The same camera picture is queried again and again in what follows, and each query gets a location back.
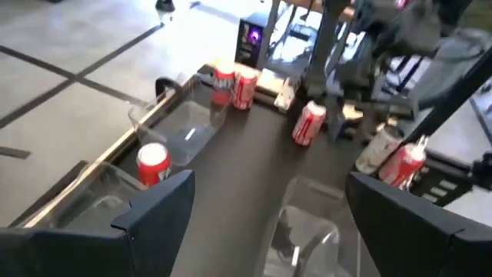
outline black tabletop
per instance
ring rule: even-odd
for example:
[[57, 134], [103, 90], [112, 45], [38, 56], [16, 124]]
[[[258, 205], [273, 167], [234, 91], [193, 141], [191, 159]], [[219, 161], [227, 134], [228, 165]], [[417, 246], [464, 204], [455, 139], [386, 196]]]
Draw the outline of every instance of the black tabletop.
[[[187, 166], [196, 174], [196, 196], [173, 276], [252, 276], [261, 249], [268, 247], [262, 242], [265, 226], [293, 177], [343, 191], [361, 147], [329, 142], [325, 134], [311, 147], [298, 146], [291, 138], [295, 120], [263, 105], [229, 111], [215, 137]], [[136, 151], [117, 164], [131, 175]], [[357, 271], [377, 275], [351, 216], [339, 224], [341, 265], [352, 276]], [[357, 253], [360, 245], [363, 251]]]

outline red soda can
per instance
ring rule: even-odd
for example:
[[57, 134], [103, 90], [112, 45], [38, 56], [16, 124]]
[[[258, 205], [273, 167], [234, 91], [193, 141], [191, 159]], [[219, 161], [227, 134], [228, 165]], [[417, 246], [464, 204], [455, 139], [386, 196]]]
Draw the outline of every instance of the red soda can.
[[233, 62], [220, 62], [215, 66], [213, 86], [214, 94], [212, 101], [217, 104], [226, 105], [231, 100], [236, 75]]
[[258, 77], [253, 70], [244, 70], [236, 74], [236, 83], [232, 95], [232, 105], [245, 110], [253, 105], [254, 90]]
[[380, 169], [379, 179], [388, 185], [400, 188], [424, 165], [426, 157], [425, 148], [421, 145], [409, 143], [402, 146]]
[[146, 186], [157, 185], [171, 173], [171, 156], [160, 143], [149, 143], [137, 154], [138, 176]]
[[309, 102], [303, 109], [298, 123], [295, 125], [292, 137], [299, 145], [310, 145], [319, 133], [326, 117], [326, 108]]

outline white floor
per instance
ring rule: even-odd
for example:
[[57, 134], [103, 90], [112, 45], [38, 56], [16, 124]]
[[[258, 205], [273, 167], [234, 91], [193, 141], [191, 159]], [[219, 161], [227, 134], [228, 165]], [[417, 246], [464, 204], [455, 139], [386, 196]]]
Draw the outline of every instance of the white floor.
[[[240, 2], [251, 8], [251, 1]], [[0, 0], [0, 46], [76, 75], [158, 26], [154, 3]], [[189, 76], [214, 58], [234, 57], [239, 17], [248, 12], [238, 3], [206, 0], [189, 9], [187, 2], [176, 1], [178, 12], [172, 22], [85, 77], [133, 98], [151, 100], [155, 78]], [[0, 121], [65, 81], [67, 76], [0, 51]], [[79, 161], [96, 159], [130, 127], [130, 107], [122, 98], [72, 82], [0, 127], [1, 146], [32, 152], [26, 160], [0, 156], [0, 225], [19, 216]], [[465, 156], [468, 162], [490, 150], [482, 133], [465, 104], [431, 145], [454, 158]]]

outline soda can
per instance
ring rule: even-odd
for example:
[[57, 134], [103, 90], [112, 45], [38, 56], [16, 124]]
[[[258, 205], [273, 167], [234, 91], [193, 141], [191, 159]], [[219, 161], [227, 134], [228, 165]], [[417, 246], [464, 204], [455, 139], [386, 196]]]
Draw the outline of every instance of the soda can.
[[368, 175], [376, 172], [402, 141], [402, 131], [392, 125], [384, 126], [355, 161], [355, 167]]
[[157, 185], [171, 174], [171, 155], [160, 143], [149, 143], [137, 154], [138, 176], [146, 186]]
[[292, 137], [299, 145], [310, 145], [319, 133], [326, 117], [326, 108], [317, 105], [314, 101], [309, 102], [303, 109], [301, 116], [295, 125]]
[[236, 74], [236, 83], [232, 95], [232, 105], [245, 110], [253, 105], [257, 74], [253, 70], [244, 70]]
[[388, 185], [400, 188], [424, 165], [426, 157], [425, 147], [422, 145], [409, 143], [402, 146], [380, 169], [379, 179]]
[[213, 86], [216, 90], [232, 91], [235, 79], [233, 62], [219, 62], [215, 66]]

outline plastic tray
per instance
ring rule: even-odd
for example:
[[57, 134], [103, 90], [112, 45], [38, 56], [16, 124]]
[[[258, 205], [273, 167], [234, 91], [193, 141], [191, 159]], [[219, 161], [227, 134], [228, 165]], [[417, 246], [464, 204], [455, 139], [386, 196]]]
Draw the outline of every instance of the plastic tray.
[[288, 185], [264, 261], [263, 276], [350, 276], [338, 265], [344, 195], [306, 178]]
[[139, 181], [106, 162], [87, 165], [72, 183], [75, 184], [78, 185], [36, 227], [88, 234], [117, 232], [111, 227], [111, 221], [127, 212], [129, 201], [146, 189]]
[[[170, 79], [158, 79], [158, 97], [128, 112], [140, 143], [159, 142], [168, 149], [173, 165], [187, 165], [224, 123], [229, 105], [212, 105], [212, 92], [195, 76], [184, 88]], [[152, 118], [146, 119], [150, 112]]]

